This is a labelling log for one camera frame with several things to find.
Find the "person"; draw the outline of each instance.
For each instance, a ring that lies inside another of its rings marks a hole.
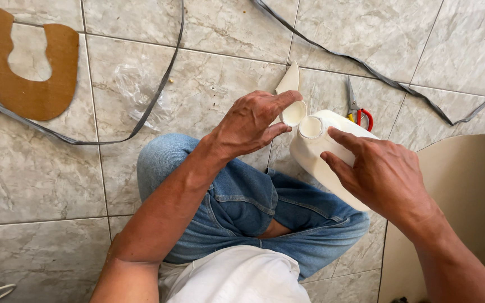
[[[296,91],[255,91],[201,140],[169,134],[145,146],[137,166],[143,204],[115,237],[91,302],[309,302],[298,280],[355,244],[367,214],[235,159],[290,132],[269,125],[299,100]],[[328,151],[321,158],[413,242],[432,302],[485,302],[485,267],[426,192],[416,154],[333,128],[328,134],[356,160],[351,167]]]

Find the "white plastic jug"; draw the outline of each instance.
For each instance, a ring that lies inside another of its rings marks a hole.
[[[348,165],[353,166],[354,155],[346,148],[336,143],[328,134],[327,129],[333,126],[344,132],[352,133],[358,137],[370,137],[378,139],[366,129],[347,120],[328,109],[319,111],[313,115],[304,117],[299,124],[297,135],[291,141],[289,152],[295,160],[310,175],[318,180],[333,194],[351,205],[356,210],[367,211],[368,206],[364,205],[340,183],[336,174],[329,168],[328,164],[320,158],[322,152],[328,150],[338,156]]]

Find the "plastic strap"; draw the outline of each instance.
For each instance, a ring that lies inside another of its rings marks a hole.
[[[314,41],[306,38],[299,31],[297,31],[296,29],[294,29],[291,26],[291,24],[287,23],[287,21],[282,16],[278,15],[267,4],[265,4],[265,2],[263,2],[262,0],[252,0],[252,1],[254,1],[255,3],[257,3],[261,8],[263,8],[265,11],[267,11],[271,16],[273,16],[278,21],[280,21],[280,23],[283,24],[288,30],[290,30],[295,35],[299,36],[300,38],[304,39],[306,42],[310,43],[311,45],[315,45],[315,46],[319,47],[320,49],[326,51],[329,54],[333,54],[333,55],[336,55],[336,56],[344,57],[344,58],[347,58],[347,59],[349,59],[351,61],[354,61],[356,63],[359,63],[360,65],[364,66],[366,68],[366,70],[368,70],[369,73],[371,73],[372,75],[376,76],[378,79],[380,79],[382,82],[385,82],[389,86],[392,86],[395,89],[398,89],[400,91],[407,92],[407,93],[409,93],[409,94],[411,94],[411,95],[413,95],[415,97],[421,98],[422,100],[424,100],[424,102],[426,102],[428,104],[428,106],[430,106],[433,109],[433,111],[436,114],[438,114],[441,117],[441,119],[443,119],[445,122],[447,122],[448,125],[450,125],[450,126],[455,126],[458,123],[469,122],[471,119],[473,119],[476,116],[476,114],[478,114],[485,107],[485,101],[484,101],[484,103],[482,103],[480,106],[478,106],[468,117],[466,117],[464,119],[461,119],[461,120],[457,120],[456,122],[452,122],[448,118],[448,116],[445,113],[443,113],[443,111],[441,110],[441,108],[439,106],[437,106],[435,103],[433,103],[432,100],[429,100],[428,97],[426,97],[423,94],[415,91],[412,88],[403,86],[400,83],[398,83],[398,82],[396,82],[396,81],[394,81],[392,79],[389,79],[389,78],[383,76],[382,74],[380,74],[379,72],[377,72],[376,70],[374,70],[371,66],[369,66],[366,62],[364,62],[364,61],[362,61],[362,60],[360,60],[360,59],[358,59],[356,57],[353,57],[353,56],[350,56],[350,55],[344,54],[344,53],[330,51],[327,48],[325,48],[324,46],[322,46],[322,45],[320,45],[318,43],[315,43]]]
[[[132,130],[131,134],[127,138],[125,138],[123,140],[118,140],[118,141],[104,141],[104,142],[80,141],[80,140],[72,139],[70,137],[67,137],[65,135],[62,135],[60,133],[54,132],[53,130],[51,130],[49,128],[46,128],[44,126],[38,125],[37,123],[35,123],[35,122],[33,122],[33,121],[29,120],[29,119],[25,119],[24,117],[21,117],[21,116],[15,114],[15,113],[11,112],[7,108],[5,108],[1,103],[0,103],[0,112],[3,113],[3,114],[5,114],[5,115],[7,115],[7,116],[9,116],[9,117],[11,117],[11,118],[13,118],[13,119],[16,119],[16,120],[22,122],[23,124],[27,124],[28,126],[30,126],[32,128],[35,128],[38,131],[40,131],[40,132],[42,132],[42,133],[44,133],[46,135],[49,135],[49,136],[54,137],[54,138],[57,138],[57,139],[59,139],[61,141],[64,141],[64,142],[66,142],[68,144],[72,144],[72,145],[106,145],[106,144],[114,144],[114,143],[119,143],[119,142],[123,142],[123,141],[130,140],[132,137],[134,137],[136,134],[138,134],[139,130],[145,124],[145,121],[149,117],[149,114],[151,113],[151,110],[152,110],[153,106],[155,106],[156,101],[160,97],[160,93],[162,93],[162,90],[164,89],[164,86],[168,82],[168,78],[170,76],[170,72],[171,72],[171,70],[173,68],[173,64],[175,62],[175,59],[177,58],[177,52],[179,51],[180,40],[183,37],[183,27],[184,27],[184,0],[181,0],[180,1],[180,8],[181,8],[181,18],[180,18],[179,37],[177,38],[177,45],[175,47],[175,52],[173,53],[173,57],[171,58],[170,65],[169,65],[168,69],[166,70],[166,72],[164,73],[164,76],[162,77],[162,81],[160,81],[160,84],[158,85],[158,89],[156,90],[155,95],[152,97],[151,102],[147,106],[147,109],[143,113],[143,116],[140,118],[140,120],[138,121],[138,123],[136,124],[136,126],[134,127],[134,129]]]
[[[443,119],[445,122],[448,123],[448,125],[451,125],[451,126],[454,126],[458,123],[464,123],[464,122],[469,122],[471,119],[473,119],[476,114],[478,114],[484,107],[485,107],[485,101],[484,103],[482,103],[480,106],[478,106],[468,117],[466,117],[465,119],[461,119],[461,120],[458,120],[456,122],[452,122],[448,116],[443,113],[443,111],[441,110],[441,108],[439,108],[439,106],[437,106],[436,104],[434,104],[431,100],[428,99],[428,97],[424,96],[423,94],[415,91],[414,89],[411,89],[409,87],[405,87],[403,85],[401,85],[400,83],[392,80],[392,79],[389,79],[383,75],[381,75],[380,73],[378,73],[376,70],[374,70],[372,67],[370,67],[369,65],[367,65],[366,62],[356,58],[356,57],[353,57],[353,56],[350,56],[348,54],[344,54],[344,53],[339,53],[339,52],[334,52],[334,51],[330,51],[328,50],[327,48],[315,43],[314,41],[306,38],[303,34],[301,34],[299,31],[295,30],[289,23],[287,23],[283,17],[281,17],[280,15],[278,15],[275,11],[273,11],[267,4],[265,4],[262,0],[252,0],[254,1],[255,3],[257,3],[260,7],[262,7],[265,11],[267,11],[269,14],[271,14],[274,18],[276,18],[281,24],[283,24],[288,30],[292,31],[295,35],[299,36],[300,38],[304,39],[305,41],[307,41],[308,43],[312,44],[312,45],[315,45],[317,47],[319,47],[320,49],[326,51],[327,53],[330,53],[330,54],[334,54],[334,55],[337,55],[337,56],[341,56],[341,57],[344,57],[344,58],[347,58],[347,59],[350,59],[356,63],[359,63],[360,65],[364,66],[368,72],[370,72],[371,74],[375,75],[378,79],[380,79],[381,81],[385,82],[386,84],[388,84],[389,86],[392,86],[400,91],[404,91],[404,92],[407,92],[415,97],[419,97],[419,98],[422,98],[422,100],[424,100],[428,106],[430,106],[436,114],[438,114],[441,119]],[[118,141],[104,141],[104,142],[96,142],[96,141],[80,141],[80,140],[76,140],[76,139],[72,139],[70,137],[67,137],[65,135],[62,135],[62,134],[59,134],[49,128],[46,128],[46,127],[43,127],[41,125],[38,125],[37,123],[34,123],[28,119],[25,119],[13,112],[11,112],[10,110],[6,109],[1,103],[0,103],[0,112],[15,119],[15,120],[18,120],[32,128],[35,128],[37,129],[38,131],[46,134],[46,135],[49,135],[51,137],[54,137],[56,139],[59,139],[61,141],[64,141],[68,144],[72,144],[72,145],[105,145],[105,144],[114,144],[114,143],[119,143],[119,142],[123,142],[123,141],[127,141],[129,139],[131,139],[132,137],[134,137],[138,132],[139,130],[143,127],[143,125],[145,124],[145,121],[147,120],[147,117],[149,116],[149,114],[151,113],[151,110],[153,108],[153,106],[155,106],[156,104],[156,101],[158,100],[158,98],[160,97],[160,93],[162,93],[162,90],[164,89],[166,83],[168,82],[168,77],[169,77],[169,74],[173,68],[173,64],[175,62],[175,59],[177,58],[177,53],[179,51],[179,46],[180,46],[180,41],[181,41],[181,38],[183,36],[183,27],[184,27],[184,0],[181,0],[181,20],[180,20],[180,30],[179,30],[179,37],[177,38],[177,45],[175,47],[175,52],[173,53],[173,57],[171,58],[171,62],[170,62],[170,65],[168,67],[168,69],[166,70],[166,72],[164,73],[164,76],[162,77],[162,81],[160,82],[160,84],[158,85],[158,89],[154,95],[154,97],[152,98],[151,102],[149,103],[149,105],[147,106],[147,109],[145,110],[143,116],[140,118],[140,120],[138,121],[138,123],[136,124],[136,126],[134,127],[134,129],[132,130],[131,134],[123,139],[123,140],[118,140]]]

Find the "clear plastic bag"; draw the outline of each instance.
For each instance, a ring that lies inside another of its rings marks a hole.
[[[119,93],[123,96],[127,113],[134,120],[138,121],[143,116],[152,97],[156,93],[158,83],[152,81],[149,72],[141,64],[132,66],[128,64],[118,65],[114,71],[115,82]],[[157,132],[167,125],[172,115],[171,104],[165,99],[164,93],[152,108],[151,114],[145,121],[145,126]]]

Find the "white shirt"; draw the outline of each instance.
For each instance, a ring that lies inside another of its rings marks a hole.
[[[289,256],[240,245],[192,263],[162,263],[158,290],[161,303],[310,303],[298,277],[299,264]]]

